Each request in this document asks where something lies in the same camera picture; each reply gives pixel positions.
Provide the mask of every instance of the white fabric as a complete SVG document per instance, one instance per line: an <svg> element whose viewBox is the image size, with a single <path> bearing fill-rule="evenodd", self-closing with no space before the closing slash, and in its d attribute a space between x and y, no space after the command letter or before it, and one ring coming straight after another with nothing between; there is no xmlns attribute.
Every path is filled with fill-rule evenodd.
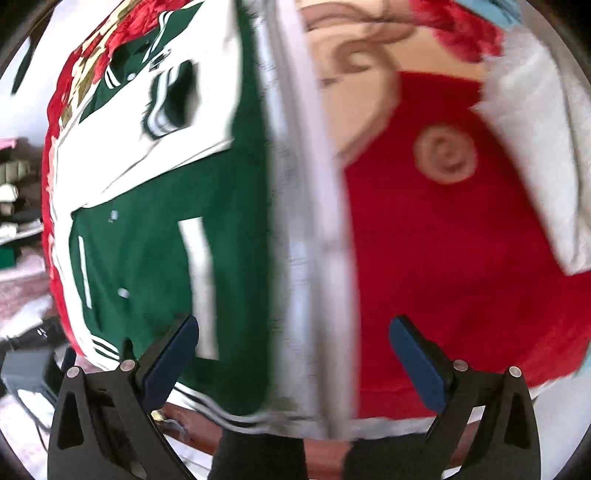
<svg viewBox="0 0 591 480"><path fill-rule="evenodd" d="M553 48L523 26L509 30L475 110L511 153L556 260L575 274L591 268L591 86L547 21L522 8Z"/></svg>

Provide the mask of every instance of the red floral fabric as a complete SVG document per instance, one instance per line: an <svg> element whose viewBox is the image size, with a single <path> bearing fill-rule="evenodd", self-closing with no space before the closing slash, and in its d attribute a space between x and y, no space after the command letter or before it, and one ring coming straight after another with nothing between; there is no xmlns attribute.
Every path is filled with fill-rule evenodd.
<svg viewBox="0 0 591 480"><path fill-rule="evenodd" d="M453 0L410 0L416 21L461 60L477 63L502 53L504 32Z"/></svg>

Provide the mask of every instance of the pink fabric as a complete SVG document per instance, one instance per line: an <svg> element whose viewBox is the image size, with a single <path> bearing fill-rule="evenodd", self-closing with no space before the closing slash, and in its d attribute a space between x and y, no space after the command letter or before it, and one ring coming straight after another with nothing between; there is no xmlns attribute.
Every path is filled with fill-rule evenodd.
<svg viewBox="0 0 591 480"><path fill-rule="evenodd" d="M16 138L0 138L0 150L4 150L5 148L14 148L16 146Z"/></svg>

